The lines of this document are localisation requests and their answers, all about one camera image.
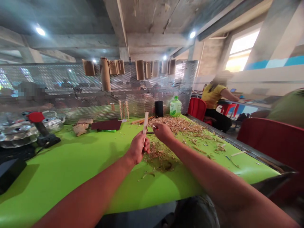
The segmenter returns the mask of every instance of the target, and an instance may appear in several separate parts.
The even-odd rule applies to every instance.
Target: black box
[[[5,193],[20,173],[26,167],[26,162],[16,158],[0,165],[0,195]]]
[[[155,115],[157,117],[163,117],[164,111],[162,109],[162,101],[156,101],[155,102]]]

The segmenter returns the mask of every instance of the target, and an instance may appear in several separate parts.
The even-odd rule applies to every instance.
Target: woman
[[[203,91],[202,100],[206,102],[207,110],[205,113],[206,117],[211,117],[213,122],[213,127],[226,133],[232,125],[231,119],[227,116],[216,111],[218,101],[224,97],[230,101],[239,101],[239,98],[234,96],[226,87],[227,77],[220,77],[221,75],[215,76],[212,82],[206,86]]]

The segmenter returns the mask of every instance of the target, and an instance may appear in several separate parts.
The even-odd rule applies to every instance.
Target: metal pot
[[[45,118],[42,122],[50,133],[63,129],[63,122],[58,117]]]
[[[39,132],[29,122],[22,122],[7,126],[0,134],[0,146],[3,148],[21,147],[37,140]]]

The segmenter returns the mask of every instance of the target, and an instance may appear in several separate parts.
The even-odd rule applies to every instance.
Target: ceiling light
[[[195,37],[195,34],[196,34],[196,32],[192,32],[192,33],[190,34],[190,38],[191,38],[191,39],[194,38],[194,37]]]
[[[45,36],[45,31],[44,31],[42,28],[36,27],[36,31],[37,31],[40,35]]]

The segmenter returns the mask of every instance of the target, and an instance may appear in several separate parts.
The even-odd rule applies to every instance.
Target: red chair
[[[271,200],[292,201],[304,190],[304,129],[269,119],[249,118],[243,121],[237,139],[299,172]]]
[[[222,106],[221,113],[224,114],[225,116],[228,114],[229,110],[231,108],[234,108],[234,114],[233,117],[235,117],[235,114],[238,112],[238,107],[240,106],[239,104],[218,104],[218,106]]]
[[[212,120],[205,120],[207,105],[199,98],[191,98],[188,108],[188,114],[212,126]]]

